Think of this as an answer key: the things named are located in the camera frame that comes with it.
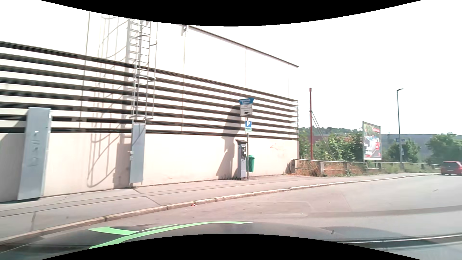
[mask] small blue sign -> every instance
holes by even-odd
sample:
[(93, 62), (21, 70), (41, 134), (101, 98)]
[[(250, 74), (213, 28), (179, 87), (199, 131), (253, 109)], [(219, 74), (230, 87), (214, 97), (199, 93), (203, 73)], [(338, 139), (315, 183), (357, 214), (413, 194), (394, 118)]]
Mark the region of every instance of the small blue sign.
[(240, 105), (250, 105), (254, 102), (254, 98), (248, 98), (248, 99), (240, 99), (239, 104)]
[(252, 131), (252, 121), (245, 121), (245, 131), (246, 132)]

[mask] parking ticket machine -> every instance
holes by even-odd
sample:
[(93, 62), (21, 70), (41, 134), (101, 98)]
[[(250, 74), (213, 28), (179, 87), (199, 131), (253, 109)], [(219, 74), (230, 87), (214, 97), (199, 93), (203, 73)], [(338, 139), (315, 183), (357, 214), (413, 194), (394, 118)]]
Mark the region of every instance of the parking ticket machine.
[(247, 141), (236, 140), (237, 142), (237, 178), (247, 178)]

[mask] curb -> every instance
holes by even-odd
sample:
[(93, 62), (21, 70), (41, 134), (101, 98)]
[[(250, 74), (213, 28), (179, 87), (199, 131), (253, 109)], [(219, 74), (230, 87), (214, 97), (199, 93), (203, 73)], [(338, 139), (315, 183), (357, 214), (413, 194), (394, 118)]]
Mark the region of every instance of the curb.
[(220, 197), (215, 197), (215, 198), (206, 198), (206, 199), (201, 199), (201, 200), (196, 200), (196, 201), (188, 201), (188, 202), (176, 203), (176, 204), (165, 205), (165, 206), (160, 206), (160, 207), (155, 207), (155, 208), (148, 208), (148, 209), (142, 209), (142, 210), (135, 210), (135, 211), (117, 213), (117, 214), (112, 214), (112, 215), (103, 216), (103, 217), (96, 217), (96, 218), (92, 218), (92, 219), (88, 219), (88, 220), (84, 220), (84, 221), (64, 224), (64, 225), (61, 225), (61, 226), (35, 230), (35, 231), (24, 233), (24, 234), (7, 236), (7, 237), (4, 237), (4, 238), (0, 238), (0, 245), (6, 244), (6, 243), (11, 243), (11, 242), (16, 242), (16, 241), (23, 240), (23, 239), (29, 239), (29, 238), (42, 236), (42, 235), (48, 235), (48, 234), (52, 234), (52, 233), (57, 233), (57, 232), (61, 232), (61, 231), (69, 230), (69, 229), (89, 226), (89, 225), (93, 225), (93, 224), (97, 224), (97, 223), (102, 223), (102, 222), (107, 222), (107, 221), (112, 221), (112, 220), (117, 220), (117, 219), (122, 219), (122, 218), (127, 218), (127, 217), (134, 217), (134, 216), (139, 216), (139, 215), (144, 215), (144, 214), (150, 214), (150, 213), (159, 212), (159, 211), (184, 208), (184, 207), (189, 207), (189, 206), (192, 206), (192, 205), (206, 204), (206, 203), (210, 203), (210, 202), (225, 201), (225, 200), (229, 200), (229, 199), (245, 198), (245, 197), (257, 196), (257, 195), (263, 195), (263, 194), (271, 194), (271, 193), (277, 193), (277, 192), (286, 192), (286, 191), (293, 191), (293, 190), (316, 188), (316, 187), (322, 187), (322, 186), (331, 186), (331, 185), (357, 183), (357, 182), (368, 182), (368, 181), (376, 181), (376, 180), (393, 180), (393, 179), (419, 177), (419, 176), (433, 176), (433, 175), (439, 175), (439, 174), (437, 174), (437, 173), (427, 173), (427, 174), (407, 175), (407, 176), (392, 177), (392, 178), (374, 179), (374, 180), (339, 181), (339, 182), (332, 182), (332, 183), (322, 183), (322, 184), (297, 186), (297, 187), (290, 187), (290, 188), (285, 188), (285, 189), (277, 189), (277, 190), (269, 190), (269, 191), (261, 191), (261, 192), (241, 193), (241, 194), (234, 194), (234, 195), (228, 195), (228, 196), (220, 196)]

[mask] parking sign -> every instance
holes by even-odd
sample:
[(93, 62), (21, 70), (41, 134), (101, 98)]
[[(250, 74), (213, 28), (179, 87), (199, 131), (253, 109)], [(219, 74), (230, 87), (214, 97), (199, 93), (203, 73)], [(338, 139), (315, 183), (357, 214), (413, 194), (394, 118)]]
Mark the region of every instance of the parking sign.
[(251, 121), (245, 121), (245, 131), (246, 132), (251, 132), (252, 131), (252, 122)]

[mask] sky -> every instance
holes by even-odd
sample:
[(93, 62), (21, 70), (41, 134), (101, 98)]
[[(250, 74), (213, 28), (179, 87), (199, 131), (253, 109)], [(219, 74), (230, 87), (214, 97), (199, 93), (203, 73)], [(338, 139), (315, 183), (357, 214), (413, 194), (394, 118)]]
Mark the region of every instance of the sky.
[(362, 122), (402, 134), (462, 134), (462, 1), (421, 0), (299, 24), (195, 25), (299, 66), (300, 126)]

